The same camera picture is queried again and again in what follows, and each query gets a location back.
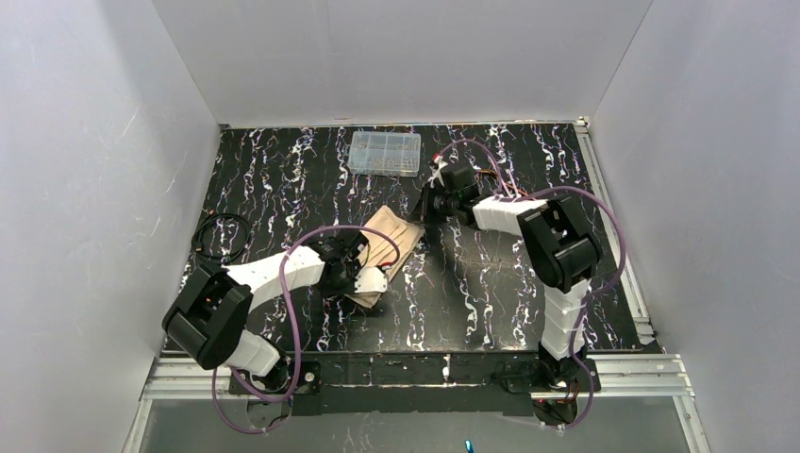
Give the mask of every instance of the white panel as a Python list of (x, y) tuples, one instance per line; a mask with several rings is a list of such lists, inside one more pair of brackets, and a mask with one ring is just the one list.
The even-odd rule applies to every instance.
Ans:
[(225, 364), (264, 377), (272, 371), (278, 360), (280, 353), (274, 346), (260, 336), (243, 330), (239, 344)]
[(473, 208), (475, 224), (480, 229), (503, 231), (514, 236), (522, 236), (523, 233), (517, 216), (546, 204), (546, 200), (527, 200), (510, 203), (500, 201), (494, 197), (486, 198)]
[(0, 6), (0, 451), (120, 451), (219, 133), (149, 1)]
[(657, 0), (592, 125), (714, 451), (800, 444), (798, 30), (798, 2)]
[[(278, 253), (261, 260), (226, 266), (228, 275), (240, 285), (247, 285), (253, 293), (250, 311), (259, 305), (272, 300), (283, 292), (280, 287), (280, 263), (286, 253)], [(320, 260), (317, 252), (308, 247), (297, 247), (286, 262), (284, 277), (289, 291), (311, 286), (320, 281), (325, 269), (325, 262)]]
[[(542, 346), (555, 358), (570, 356), (570, 337), (580, 313), (583, 297), (589, 289), (589, 281), (581, 280), (567, 294), (558, 288), (544, 287), (544, 329)], [(575, 335), (575, 351), (586, 343), (584, 323), (581, 321)]]
[(220, 123), (574, 119), (650, 0), (155, 0)]

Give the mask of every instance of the robotic arm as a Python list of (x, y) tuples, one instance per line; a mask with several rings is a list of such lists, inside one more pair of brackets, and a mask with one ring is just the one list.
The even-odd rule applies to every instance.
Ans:
[[(359, 231), (345, 230), (300, 246), (286, 264), (289, 289), (315, 286), (325, 296), (385, 292), (383, 271), (358, 261), (367, 243)], [(284, 256), (227, 267), (201, 264), (161, 326), (203, 369), (227, 364), (265, 377), (282, 354), (244, 325), (250, 311), (281, 294), (278, 270)]]
[[(502, 199), (481, 194), (475, 170), (466, 162), (448, 164), (437, 156), (433, 176), (423, 188), (412, 220), (436, 224), (456, 216), (467, 227), (503, 231), (522, 237), (536, 276), (544, 288), (544, 332), (539, 356), (544, 380), (554, 385), (575, 378), (570, 339), (602, 251), (577, 200)], [(586, 354), (583, 323), (575, 349)]]

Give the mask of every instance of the clear plastic box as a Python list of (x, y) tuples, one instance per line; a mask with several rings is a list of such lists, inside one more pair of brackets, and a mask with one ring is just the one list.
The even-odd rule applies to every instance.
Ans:
[(347, 166), (356, 175), (417, 176), (420, 173), (420, 134), (353, 133)]

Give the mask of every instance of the black table surface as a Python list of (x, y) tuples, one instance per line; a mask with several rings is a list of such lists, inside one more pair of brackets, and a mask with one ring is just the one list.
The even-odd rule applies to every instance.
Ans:
[[(347, 148), (356, 130), (418, 133), (422, 162), (452, 141), (476, 139), (526, 191), (556, 185), (592, 190), (571, 124), (224, 130), (201, 221), (211, 212), (235, 212), (251, 222), (253, 239), (235, 263), (269, 257), (317, 227), (364, 225), (382, 205), (401, 217), (413, 209), (425, 164), (415, 178), (353, 175)], [(451, 159), (490, 166), (474, 145), (458, 145)], [(598, 209), (582, 204), (605, 252), (592, 280), (598, 288), (616, 265)], [(235, 225), (215, 228), (207, 235), (212, 252), (241, 243), (243, 233)], [(192, 253), (187, 274), (198, 260)], [(451, 219), (426, 231), (373, 309), (342, 297), (322, 298), (312, 289), (296, 290), (292, 299), (304, 350), (535, 350), (544, 322), (542, 288), (521, 239)], [(247, 328), (292, 350), (282, 297), (255, 309)], [(586, 331), (591, 349), (642, 347), (620, 285), (592, 305)]]

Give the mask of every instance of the coiled black cable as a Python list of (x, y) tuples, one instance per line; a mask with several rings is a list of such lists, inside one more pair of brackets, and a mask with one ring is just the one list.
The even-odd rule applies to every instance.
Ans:
[[(222, 221), (223, 227), (225, 226), (225, 221), (234, 221), (240, 225), (240, 228), (244, 229), (244, 242), (239, 248), (231, 250), (230, 253), (220, 255), (214, 255), (210, 251), (206, 251), (206, 247), (203, 244), (203, 237), (206, 235), (209, 227), (212, 227), (217, 221)], [(192, 235), (192, 248), (194, 249), (194, 253), (204, 260), (214, 261), (219, 264), (228, 264), (237, 260), (242, 253), (247, 250), (247, 245), (250, 244), (251, 239), (253, 239), (253, 228), (247, 219), (239, 214), (219, 212), (206, 217), (206, 220), (200, 223), (200, 226), (197, 227)]]

